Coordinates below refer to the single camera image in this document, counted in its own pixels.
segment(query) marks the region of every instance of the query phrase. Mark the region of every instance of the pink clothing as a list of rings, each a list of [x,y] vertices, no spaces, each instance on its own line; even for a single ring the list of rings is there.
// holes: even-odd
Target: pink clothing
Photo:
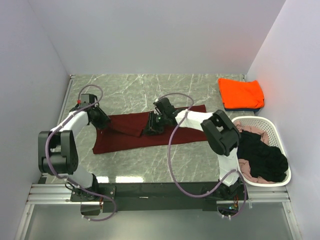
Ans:
[[[234,123],[234,125],[239,130],[239,132],[242,132],[242,130],[244,130],[244,131],[248,131],[248,132],[251,132],[254,134],[261,135],[261,141],[264,142],[265,144],[269,145],[269,136],[266,131],[263,131],[255,126],[243,126],[239,120],[237,120]],[[260,176],[258,178],[251,176],[251,174],[250,174],[251,168],[250,168],[248,160],[238,159],[238,162],[239,162],[241,173],[250,182],[257,183],[257,184],[274,184],[273,181],[267,181]]]

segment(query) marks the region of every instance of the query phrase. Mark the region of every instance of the clothes pile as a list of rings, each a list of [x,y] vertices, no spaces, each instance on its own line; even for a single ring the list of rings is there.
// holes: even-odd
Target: clothes pile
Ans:
[[[267,132],[253,126],[235,126],[241,132],[237,157],[242,174],[253,183],[273,184],[283,182],[288,170],[288,160],[276,146],[269,146]]]

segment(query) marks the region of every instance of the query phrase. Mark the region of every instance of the robotic arm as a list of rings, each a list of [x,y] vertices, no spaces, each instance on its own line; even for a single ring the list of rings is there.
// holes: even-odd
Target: robotic arm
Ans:
[[[240,133],[225,112],[222,110],[212,113],[175,109],[166,97],[153,104],[155,111],[149,114],[148,125],[144,130],[145,134],[160,134],[164,131],[165,125],[176,126],[187,113],[179,127],[204,132],[211,149],[218,156],[219,179],[223,179],[228,172],[238,168],[237,146],[239,145]],[[231,173],[223,180],[223,183],[230,187],[238,180],[238,177],[236,172]]]
[[[97,96],[94,94],[81,94],[80,101],[71,109],[64,121],[50,131],[42,131],[38,135],[38,167],[42,173],[54,175],[48,166],[45,145],[49,134],[63,126],[49,142],[49,155],[52,165],[60,177],[68,177],[92,192],[98,190],[97,178],[79,165],[75,137],[89,123],[97,129],[106,128],[110,123],[110,118],[101,110],[98,103],[85,111],[75,113],[95,101],[97,101]]]
[[[71,201],[92,201],[97,199],[96,196],[108,196],[109,198],[114,198],[115,191],[119,193],[118,201],[121,201],[121,196],[127,196],[128,194],[130,195],[130,201],[133,201],[133,199],[134,201],[140,201],[141,199],[146,198],[146,195],[150,195],[150,201],[157,201],[157,198],[154,198],[155,188],[157,188],[156,183],[151,183],[152,186],[149,186],[150,183],[141,183],[142,185],[139,185],[136,189],[142,190],[145,188],[145,190],[141,192],[137,191],[135,195],[135,193],[131,193],[131,191],[128,191],[126,189],[131,189],[134,186],[124,186],[118,184],[118,187],[116,187],[115,185],[106,185],[103,183],[99,184],[94,174],[87,172],[79,165],[75,143],[75,137],[77,136],[77,134],[84,126],[88,125],[89,123],[93,124],[97,129],[104,129],[108,126],[108,123],[111,122],[110,118],[100,109],[98,103],[93,105],[96,101],[97,96],[93,94],[81,94],[80,100],[78,101],[77,105],[70,111],[68,117],[62,123],[60,123],[57,127],[51,129],[50,131],[40,132],[38,136],[38,167],[40,171],[42,173],[49,173],[50,175],[54,175],[48,165],[48,161],[46,158],[47,151],[49,153],[52,166],[54,167],[58,176],[65,179],[68,178],[71,180],[71,182],[77,183],[82,186],[81,189],[79,189],[80,186],[72,186],[72,192],[75,192],[77,194],[71,195]],[[79,112],[80,109],[89,105],[91,106],[86,108],[84,111]],[[181,108],[175,109],[166,97],[159,99],[154,103],[154,105],[155,111],[149,114],[148,122],[143,131],[143,134],[161,134],[164,131],[164,127],[166,125],[177,126],[178,124],[179,127],[193,128],[203,131],[207,137],[210,147],[218,155],[220,168],[219,179],[223,179],[223,185],[221,185],[217,189],[217,191],[215,192],[216,195],[208,196],[210,197],[210,199],[212,199],[212,201],[216,201],[233,198],[233,196],[237,194],[237,192],[239,193],[240,182],[238,181],[238,174],[236,172],[232,172],[228,175],[228,177],[225,178],[225,175],[227,173],[238,168],[237,146],[239,145],[240,139],[239,131],[232,123],[232,121],[228,118],[228,116],[222,110],[217,110],[214,113],[202,113],[188,111]],[[48,136],[55,130],[57,130],[58,127],[62,128],[53,135],[53,137],[49,141],[49,148],[46,149]],[[197,191],[205,191],[206,193],[206,189],[209,189],[211,184],[215,183],[185,183],[184,186],[187,188],[191,188],[193,187],[193,185],[201,186],[200,189],[197,188]],[[180,194],[182,194],[178,189],[178,192],[176,192],[176,190],[172,188],[172,183],[168,183],[165,186],[161,183],[159,189],[161,189],[162,191],[168,191],[168,193],[173,194],[172,199],[170,198],[170,201],[175,201],[175,196],[180,196]],[[196,206],[197,204],[199,204],[197,208],[203,205],[203,203],[200,201],[197,201],[197,204],[193,202],[194,200],[192,199],[190,201],[192,201],[192,206]],[[145,202],[142,202],[141,206],[143,208],[154,209],[167,206],[167,204],[163,206],[157,206],[156,203],[151,203],[150,206],[147,206]],[[130,203],[130,208],[136,209],[135,207],[135,205],[132,205]]]

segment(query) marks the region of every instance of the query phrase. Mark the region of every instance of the white wall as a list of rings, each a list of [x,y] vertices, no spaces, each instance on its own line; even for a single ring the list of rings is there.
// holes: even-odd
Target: white wall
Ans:
[[[320,239],[320,1],[287,0],[247,74],[265,96],[259,114],[283,140],[287,186],[304,239]]]
[[[38,133],[58,120],[69,76],[27,0],[0,7],[0,239],[13,239],[38,170]]]
[[[285,0],[29,0],[72,74],[247,73]]]

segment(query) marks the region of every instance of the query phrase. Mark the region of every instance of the cable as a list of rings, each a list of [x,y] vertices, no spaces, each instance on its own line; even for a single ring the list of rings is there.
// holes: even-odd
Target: cable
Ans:
[[[95,84],[88,84],[86,86],[84,86],[80,92],[79,92],[79,95],[78,95],[78,100],[80,100],[80,96],[81,96],[81,93],[84,91],[84,89],[88,88],[88,87],[96,87],[100,90],[101,92],[101,96],[99,97],[99,99],[97,101],[95,101],[94,103],[92,104],[89,104],[88,106],[85,106],[83,108],[80,108],[79,110],[77,110],[75,113],[71,114],[65,121],[63,121],[63,123],[61,125],[59,125],[52,133],[50,133],[50,135],[48,136],[48,138],[46,139],[46,142],[45,142],[45,157],[46,157],[46,160],[47,160],[47,163],[48,163],[48,166],[51,170],[51,172],[53,173],[53,175],[55,175],[58,179],[65,179],[66,181],[69,181],[70,183],[72,183],[73,185],[79,187],[82,191],[90,194],[90,195],[95,195],[97,197],[101,197],[101,198],[104,198],[108,201],[111,201],[113,203],[113,212],[107,216],[107,217],[104,217],[104,218],[101,218],[101,219],[94,219],[94,218],[89,218],[87,216],[83,216],[85,219],[89,220],[89,221],[93,221],[93,222],[101,222],[101,221],[104,221],[104,220],[107,220],[109,218],[111,218],[117,211],[117,205],[116,205],[116,202],[111,198],[111,197],[108,197],[108,196],[105,196],[105,195],[102,195],[102,194],[99,194],[99,193],[96,193],[96,192],[93,192],[93,191],[89,191],[87,189],[85,189],[84,187],[82,187],[81,185],[79,185],[77,182],[73,181],[72,179],[68,178],[68,177],[64,177],[64,176],[59,176],[59,174],[56,172],[54,166],[52,165],[52,162],[50,160],[50,154],[49,154],[49,143],[50,143],[50,140],[51,138],[57,133],[59,132],[68,122],[70,122],[70,120],[75,116],[77,115],[78,113],[92,107],[92,106],[95,106],[96,104],[99,104],[99,102],[101,101],[101,99],[103,98],[104,96],[104,91],[102,90],[101,87],[99,87],[98,85],[95,85]]]
[[[239,209],[239,211],[234,214],[232,216],[235,217],[237,216],[244,208],[245,206],[245,203],[246,203],[246,199],[247,199],[247,188],[246,188],[246,185],[245,185],[245,180],[244,180],[244,177],[242,176],[242,174],[237,170],[237,169],[233,169],[231,171],[229,171],[219,182],[218,184],[210,191],[208,191],[207,193],[204,193],[204,194],[200,194],[200,195],[194,195],[194,194],[191,194],[187,191],[185,191],[181,186],[180,184],[178,183],[175,175],[174,175],[174,171],[172,169],[172,165],[171,165],[171,145],[172,145],[172,140],[175,136],[175,133],[176,131],[178,130],[179,126],[183,123],[183,121],[187,118],[188,116],[188,111],[191,109],[191,107],[195,104],[195,101],[193,100],[192,97],[190,97],[189,95],[187,94],[184,94],[184,93],[180,93],[180,92],[173,92],[173,93],[168,93],[166,95],[163,95],[161,97],[159,97],[159,100],[164,98],[164,97],[167,97],[167,96],[170,96],[170,95],[181,95],[181,96],[185,96],[187,98],[189,98],[191,100],[191,105],[187,108],[187,111],[185,112],[185,115],[184,117],[181,119],[181,121],[177,124],[177,126],[175,126],[175,128],[173,129],[172,133],[171,133],[171,136],[170,136],[170,139],[169,139],[169,143],[168,143],[168,150],[167,150],[167,163],[168,163],[168,168],[169,168],[169,171],[170,171],[170,174],[171,174],[171,177],[175,183],[175,185],[177,186],[177,188],[183,192],[185,195],[191,197],[191,198],[205,198],[207,196],[209,196],[210,194],[212,194],[215,190],[217,190],[217,188],[223,183],[223,181],[231,174],[231,173],[234,173],[234,172],[237,172],[241,178],[241,181],[243,182],[243,188],[244,188],[244,201],[243,201],[243,204],[241,206],[241,208]]]
[[[64,186],[65,186],[66,189],[70,190],[71,192],[75,188],[75,186],[71,182],[68,182],[68,181],[64,184]]]

